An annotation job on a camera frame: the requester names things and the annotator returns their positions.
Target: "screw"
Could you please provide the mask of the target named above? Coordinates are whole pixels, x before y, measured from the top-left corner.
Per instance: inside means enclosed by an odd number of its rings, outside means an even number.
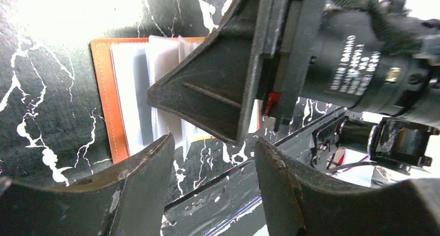
[[[420,76],[417,74],[413,74],[409,77],[408,83],[410,85],[417,85],[418,83],[420,83]]]
[[[328,147],[325,146],[325,145],[323,145],[323,144],[321,144],[321,145],[319,146],[319,149],[322,150],[322,151],[326,151],[326,150],[328,149]]]
[[[309,64],[310,64],[310,65],[313,65],[313,64],[315,64],[315,62],[316,62],[316,57],[315,57],[315,56],[312,56],[312,57],[310,58]]]

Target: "white veins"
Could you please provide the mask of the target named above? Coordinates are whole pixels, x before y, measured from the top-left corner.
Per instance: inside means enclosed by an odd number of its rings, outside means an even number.
[[[228,147],[226,146],[225,143],[223,143],[223,161],[226,163],[231,162],[231,156],[228,153]]]
[[[177,164],[176,160],[174,160],[173,166],[174,166],[174,170],[176,171],[177,188],[180,191],[180,197],[182,197],[183,196],[183,189],[181,188],[180,183],[183,182],[183,180],[186,177],[186,175],[183,174],[185,172],[185,169],[180,168],[179,165]]]
[[[212,16],[215,14],[215,7],[203,0],[198,1],[200,9],[202,10],[203,25],[209,30],[209,33],[212,33],[214,29],[218,28],[218,25],[214,24],[214,20],[212,19]]]
[[[95,165],[95,164],[101,163],[101,162],[105,162],[105,161],[110,161],[110,160],[111,160],[111,158],[107,158],[107,159],[104,159],[104,160],[101,160],[101,161],[94,162],[92,165]]]
[[[203,140],[203,145],[204,145],[204,148],[200,151],[200,162],[201,162],[201,165],[200,165],[200,171],[199,171],[199,178],[196,181],[193,182],[193,188],[194,189],[197,189],[200,186],[200,184],[202,184],[203,181],[206,179],[206,176],[205,176],[205,178],[202,181],[200,180],[202,178],[200,175],[202,174],[202,167],[203,167],[203,164],[204,164],[203,151],[207,148],[206,140],[205,139]]]
[[[306,118],[310,115],[310,107],[309,107],[309,100],[306,100],[306,107],[304,107],[304,116],[302,117],[302,127],[305,126],[304,121]]]
[[[232,163],[232,165],[237,166],[237,165],[247,161],[248,157],[244,154],[244,149],[245,148],[246,148],[246,142],[244,142],[243,146],[241,147],[240,151],[237,154],[231,156],[231,163]],[[236,156],[240,156],[243,160],[241,162],[236,161],[235,160]]]
[[[178,10],[178,13],[179,13],[180,21],[181,21],[181,23],[183,25],[182,10],[180,9],[180,0],[175,0],[175,1],[177,2],[177,10]],[[176,20],[177,20],[177,15],[175,15],[174,18],[173,18],[173,24],[172,24],[172,27],[170,29],[171,37],[174,37],[174,22]]]
[[[74,165],[74,168],[76,168],[76,165],[78,164],[78,161],[79,161],[79,153],[81,151],[83,151],[84,153],[82,155],[82,158],[87,161],[87,164],[88,164],[92,174],[93,174],[93,169],[92,169],[92,166],[90,165],[89,159],[86,157],[86,154],[87,154],[87,150],[89,149],[90,145],[94,144],[94,142],[95,142],[95,137],[96,137],[95,130],[96,130],[96,121],[97,121],[95,115],[93,114],[95,110],[96,110],[96,107],[92,110],[92,113],[90,115],[90,118],[93,119],[93,124],[92,124],[93,128],[92,128],[92,131],[90,132],[91,140],[86,145],[83,145],[78,149],[78,152],[76,153],[76,161],[75,161],[75,165]]]
[[[69,77],[69,79],[71,80],[71,85],[68,88],[69,91],[69,95],[70,95],[70,102],[72,102],[73,100],[73,95],[72,95],[72,87],[74,85],[74,80],[75,80],[75,70],[73,68],[73,64],[72,64],[72,60],[69,56],[68,60],[70,63],[70,67],[71,67],[71,71],[69,69],[67,69],[67,67],[65,67],[60,59],[58,59],[58,57],[56,56],[56,54],[54,53],[54,51],[49,48],[48,46],[42,44],[42,43],[35,43],[34,45],[32,45],[32,41],[30,41],[29,39],[26,39],[22,36],[18,36],[18,46],[16,51],[12,54],[11,56],[11,60],[10,60],[10,66],[12,68],[12,83],[11,86],[9,87],[8,91],[6,92],[6,94],[3,96],[1,102],[0,102],[0,112],[2,112],[8,105],[8,99],[10,97],[10,94],[12,93],[12,91],[17,88],[21,91],[22,93],[22,99],[21,102],[25,103],[26,100],[26,96],[28,96],[29,94],[25,93],[24,90],[21,87],[20,81],[16,75],[15,72],[15,67],[16,67],[16,59],[17,57],[23,57],[23,58],[27,58],[29,59],[31,66],[32,66],[32,70],[35,72],[36,76],[40,79],[40,83],[42,85],[42,90],[40,91],[39,97],[31,100],[28,104],[28,106],[30,108],[28,108],[27,112],[22,116],[22,122],[17,125],[17,133],[19,134],[19,136],[26,138],[29,141],[29,145],[26,146],[26,148],[43,148],[42,149],[42,161],[43,164],[45,164],[46,166],[49,166],[49,168],[52,170],[52,178],[55,182],[65,182],[66,185],[69,185],[68,179],[62,174],[62,172],[64,170],[70,169],[72,167],[68,166],[68,167],[63,167],[63,168],[57,168],[57,162],[58,162],[58,156],[55,154],[55,152],[50,149],[43,140],[43,134],[40,131],[40,135],[38,138],[32,138],[31,135],[26,131],[26,121],[28,119],[32,119],[34,120],[37,116],[38,116],[38,112],[36,112],[36,109],[43,104],[44,102],[44,97],[46,95],[46,90],[47,90],[47,86],[45,84],[45,82],[43,81],[41,75],[39,74],[37,68],[35,67],[34,63],[32,62],[31,58],[29,57],[29,51],[34,51],[34,50],[46,50],[51,57],[55,60],[55,62],[60,66],[60,69],[62,71],[64,71],[67,76]],[[30,48],[28,49],[23,49],[23,46],[25,45],[32,45]],[[88,143],[88,145],[86,146],[88,148],[88,146],[90,146],[90,144],[92,144],[94,142],[94,139]]]
[[[150,16],[151,16],[151,20],[153,21],[153,23],[156,26],[156,28],[159,30],[159,32],[162,34],[162,36],[167,37],[167,35],[163,32],[163,30],[159,27],[159,25],[157,24],[156,20],[154,19],[154,16],[153,16],[153,14],[151,12],[150,4],[148,3],[148,0],[141,0],[141,1],[144,4],[144,6],[148,9],[148,12],[150,13]],[[140,36],[139,26],[141,25],[141,22],[142,22],[142,17],[140,17],[140,21],[137,24],[137,34],[138,34],[138,36]]]
[[[210,148],[208,149],[208,159],[207,159],[207,162],[209,164],[209,167],[212,170],[212,167],[214,166],[214,164],[212,163],[212,155],[211,155],[211,149]]]

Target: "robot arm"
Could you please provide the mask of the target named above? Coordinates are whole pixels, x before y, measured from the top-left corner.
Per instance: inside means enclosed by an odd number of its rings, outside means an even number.
[[[269,232],[438,235],[439,181],[369,190],[316,170],[338,147],[402,172],[430,166],[424,152],[440,127],[440,23],[409,17],[405,2],[234,0],[219,28],[149,89],[148,102],[236,145],[254,99],[275,131],[290,122],[299,96],[388,115],[373,124],[338,109],[285,138],[283,153],[260,139]]]

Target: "white paper page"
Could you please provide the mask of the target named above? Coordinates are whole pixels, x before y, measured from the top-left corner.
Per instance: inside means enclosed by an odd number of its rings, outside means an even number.
[[[145,59],[144,48],[146,44],[147,43],[126,43],[112,45],[110,47],[119,93],[119,104],[122,113],[123,126],[128,151],[131,156],[138,153],[146,146],[142,137],[138,100],[136,98],[136,89],[134,85],[134,72],[135,68],[138,66],[136,60],[138,58]]]
[[[185,38],[179,36],[178,37],[178,58],[179,62],[184,60],[200,43],[193,43]],[[194,141],[196,135],[201,136],[210,136],[207,132],[197,128],[192,123],[182,119],[182,145],[183,145],[183,160],[185,161],[186,156],[188,155],[189,148],[191,143]]]
[[[178,42],[159,36],[150,36],[148,43],[148,75],[150,85],[160,80],[178,65]],[[152,108],[153,139],[171,132],[176,148],[182,146],[182,122],[173,114]]]
[[[249,124],[248,133],[255,133],[258,130],[258,100],[254,101],[254,107],[252,109],[252,115],[251,115],[251,123]]]

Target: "orange notebook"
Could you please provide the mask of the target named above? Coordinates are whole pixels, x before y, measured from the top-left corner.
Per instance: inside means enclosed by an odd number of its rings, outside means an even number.
[[[204,37],[186,39],[201,41]],[[148,38],[98,38],[90,43],[113,163],[118,163],[130,155],[119,105],[111,46],[121,43],[147,42]]]

